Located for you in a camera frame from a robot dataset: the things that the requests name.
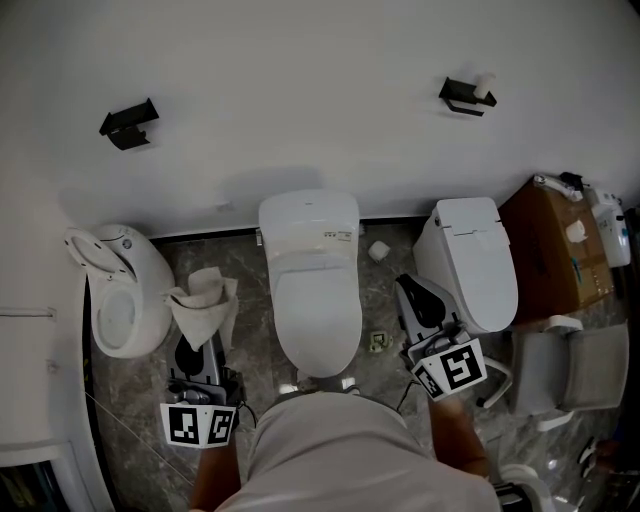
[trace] chair leg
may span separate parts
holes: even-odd
[[[504,373],[506,376],[505,381],[493,395],[491,395],[489,398],[478,398],[476,405],[478,407],[482,407],[483,409],[489,409],[489,407],[492,407],[493,404],[500,400],[502,395],[504,395],[511,387],[511,384],[513,383],[513,376],[511,374],[510,368],[508,368],[505,364],[496,361],[495,359],[491,359],[490,357],[485,356],[484,364],[485,366],[489,366],[495,370],[498,370],[500,373]]]

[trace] wall-mounted holder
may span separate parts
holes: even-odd
[[[488,107],[496,106],[496,99],[493,97],[493,94],[487,92],[484,98],[478,98],[474,94],[475,91],[475,85],[458,82],[457,80],[451,80],[447,77],[438,97],[442,98],[451,112],[480,117],[484,115],[484,112],[471,110],[469,108],[456,107],[451,103],[452,101],[459,101],[460,103],[469,103],[471,105],[480,104],[487,105]]]
[[[122,110],[115,114],[108,113],[102,127],[100,135],[106,135],[113,145],[124,151],[144,144],[149,144],[146,139],[146,132],[138,129],[138,125],[160,119],[153,103],[147,98],[145,103],[135,107]]]

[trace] white toilet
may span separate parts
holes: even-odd
[[[162,296],[174,286],[171,269],[133,228],[112,224],[94,234],[69,228],[64,235],[69,253],[89,277],[93,337],[111,357],[148,354],[171,325]]]
[[[453,295],[469,334],[497,332],[511,324],[518,285],[493,199],[438,201],[413,256],[420,276]]]
[[[340,373],[360,343],[359,223],[344,192],[300,190],[260,205],[278,339],[311,377]]]

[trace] white shirt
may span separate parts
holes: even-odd
[[[500,511],[484,479],[429,459],[395,411],[316,393],[260,419],[246,485],[224,512]]]

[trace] human arm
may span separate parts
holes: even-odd
[[[239,490],[236,440],[231,436],[227,446],[202,451],[190,507],[207,512],[216,510]]]
[[[457,396],[429,400],[429,413],[436,458],[465,473],[489,476],[487,454],[462,401]]]

